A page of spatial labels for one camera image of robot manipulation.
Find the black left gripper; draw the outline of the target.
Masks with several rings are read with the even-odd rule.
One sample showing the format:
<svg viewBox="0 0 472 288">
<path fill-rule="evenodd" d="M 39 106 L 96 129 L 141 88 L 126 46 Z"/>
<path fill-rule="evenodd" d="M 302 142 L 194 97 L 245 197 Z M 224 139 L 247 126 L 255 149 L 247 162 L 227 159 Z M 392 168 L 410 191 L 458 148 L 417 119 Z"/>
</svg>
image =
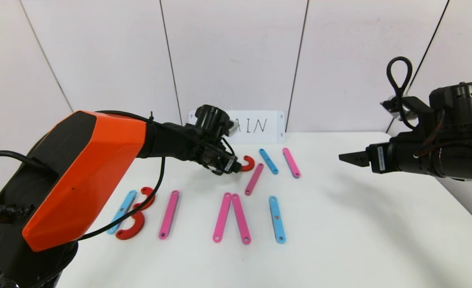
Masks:
<svg viewBox="0 0 472 288">
<path fill-rule="evenodd" d="M 233 151 L 221 148 L 202 148 L 201 165 L 216 175 L 239 173 L 243 168 Z"/>
</svg>

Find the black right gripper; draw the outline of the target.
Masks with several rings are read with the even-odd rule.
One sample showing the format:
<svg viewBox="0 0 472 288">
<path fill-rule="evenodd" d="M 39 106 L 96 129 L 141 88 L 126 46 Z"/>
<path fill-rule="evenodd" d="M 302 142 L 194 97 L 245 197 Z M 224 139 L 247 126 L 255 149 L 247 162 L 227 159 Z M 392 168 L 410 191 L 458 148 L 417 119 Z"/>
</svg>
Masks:
<svg viewBox="0 0 472 288">
<path fill-rule="evenodd" d="M 339 160 L 355 166 L 370 166 L 372 172 L 385 174 L 406 172 L 413 174 L 433 175 L 430 157 L 414 157 L 421 140 L 415 138 L 392 137 L 388 142 L 371 144 L 366 151 L 338 155 Z"/>
</svg>

